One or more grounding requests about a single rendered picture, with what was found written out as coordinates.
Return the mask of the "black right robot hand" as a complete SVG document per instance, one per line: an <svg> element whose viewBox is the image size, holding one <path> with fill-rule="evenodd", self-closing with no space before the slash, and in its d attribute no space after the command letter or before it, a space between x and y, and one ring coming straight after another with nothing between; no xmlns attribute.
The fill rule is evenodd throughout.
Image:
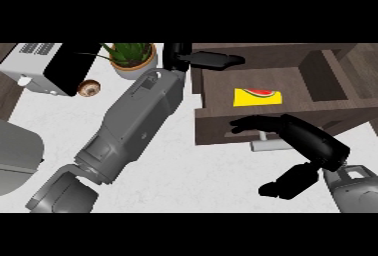
<svg viewBox="0 0 378 256"><path fill-rule="evenodd" d="M259 188L259 195L291 200L319 181L319 169L336 172L350 155L350 147L324 130L290 114L279 117L250 115L229 122L231 132L247 130L275 132L281 139L306 157L274 181Z"/></svg>

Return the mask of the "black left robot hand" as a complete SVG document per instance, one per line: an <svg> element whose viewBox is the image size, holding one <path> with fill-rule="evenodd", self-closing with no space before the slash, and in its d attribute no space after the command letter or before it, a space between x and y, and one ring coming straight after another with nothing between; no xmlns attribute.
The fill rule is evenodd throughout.
<svg viewBox="0 0 378 256"><path fill-rule="evenodd" d="M166 43L163 49L163 68L186 72L191 67L223 71L243 65L245 58L237 55L207 51L192 52L191 43Z"/></svg>

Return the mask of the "dark wooden open drawer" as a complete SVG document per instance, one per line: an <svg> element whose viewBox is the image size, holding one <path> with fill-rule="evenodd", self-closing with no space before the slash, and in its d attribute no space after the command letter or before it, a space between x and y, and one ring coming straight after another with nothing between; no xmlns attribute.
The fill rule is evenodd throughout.
<svg viewBox="0 0 378 256"><path fill-rule="evenodd" d="M294 67L203 71L206 109L210 116L291 113L302 118L340 112L341 116L378 116L378 100L362 99L331 50L310 51ZM279 91L282 103L234 107L237 88Z"/></svg>

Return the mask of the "brown cup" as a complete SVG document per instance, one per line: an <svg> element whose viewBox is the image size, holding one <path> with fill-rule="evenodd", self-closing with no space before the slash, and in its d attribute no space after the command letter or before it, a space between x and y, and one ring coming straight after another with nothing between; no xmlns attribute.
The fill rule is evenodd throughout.
<svg viewBox="0 0 378 256"><path fill-rule="evenodd" d="M96 80L85 80L79 85L79 94L92 97L101 92L101 83Z"/></svg>

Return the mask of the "dark wooden drawer front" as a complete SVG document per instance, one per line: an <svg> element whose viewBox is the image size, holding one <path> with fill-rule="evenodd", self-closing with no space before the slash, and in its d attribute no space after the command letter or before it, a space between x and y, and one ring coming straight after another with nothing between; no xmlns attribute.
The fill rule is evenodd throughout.
<svg viewBox="0 0 378 256"><path fill-rule="evenodd" d="M231 132L231 121L248 116L263 115L265 113L256 107L231 108L229 114L212 114L209 109L195 110L195 144L212 145L226 143L243 143L259 141L259 131L244 131L240 134ZM279 117L282 111L272 111L266 116ZM378 107L293 111L290 115L303 119L306 122L319 127L333 136L353 129L361 124L378 118Z"/></svg>

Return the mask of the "potted green plant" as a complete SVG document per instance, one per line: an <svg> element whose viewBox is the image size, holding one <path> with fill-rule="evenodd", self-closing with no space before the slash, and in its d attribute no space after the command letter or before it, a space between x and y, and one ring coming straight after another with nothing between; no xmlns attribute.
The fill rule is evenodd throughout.
<svg viewBox="0 0 378 256"><path fill-rule="evenodd" d="M136 80L141 75L158 65L158 53L154 43L101 44L108 52L107 59L121 78Z"/></svg>

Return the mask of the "yellow watermelon print box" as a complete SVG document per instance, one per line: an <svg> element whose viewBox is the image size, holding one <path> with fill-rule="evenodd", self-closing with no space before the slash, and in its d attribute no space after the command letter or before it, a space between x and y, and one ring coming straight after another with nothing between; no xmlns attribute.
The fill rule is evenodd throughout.
<svg viewBox="0 0 378 256"><path fill-rule="evenodd" d="M282 93L275 90L235 88L234 106L262 106L282 103Z"/></svg>

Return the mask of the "dark wooden cabinet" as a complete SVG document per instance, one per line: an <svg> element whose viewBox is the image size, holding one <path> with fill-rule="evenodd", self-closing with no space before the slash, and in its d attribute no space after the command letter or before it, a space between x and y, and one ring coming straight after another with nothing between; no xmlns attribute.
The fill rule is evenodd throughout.
<svg viewBox="0 0 378 256"><path fill-rule="evenodd" d="M313 101L346 100L347 90L324 55L330 53L359 98L378 98L378 49L358 43L195 43L194 51L243 56L245 64L232 70L297 68Z"/></svg>

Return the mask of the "white microwave with black door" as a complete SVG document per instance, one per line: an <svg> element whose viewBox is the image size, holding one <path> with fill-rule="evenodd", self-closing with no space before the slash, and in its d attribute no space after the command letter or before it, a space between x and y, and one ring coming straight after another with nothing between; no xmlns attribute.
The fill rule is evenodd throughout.
<svg viewBox="0 0 378 256"><path fill-rule="evenodd" d="M101 50L99 43L18 43L0 71L37 93L74 96Z"/></svg>

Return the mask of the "grey rounded appliance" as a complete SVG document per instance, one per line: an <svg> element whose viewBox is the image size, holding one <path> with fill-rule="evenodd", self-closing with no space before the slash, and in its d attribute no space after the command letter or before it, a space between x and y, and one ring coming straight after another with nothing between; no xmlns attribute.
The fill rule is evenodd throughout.
<svg viewBox="0 0 378 256"><path fill-rule="evenodd" d="M43 161L43 153L39 134L0 119L0 196L28 181Z"/></svg>

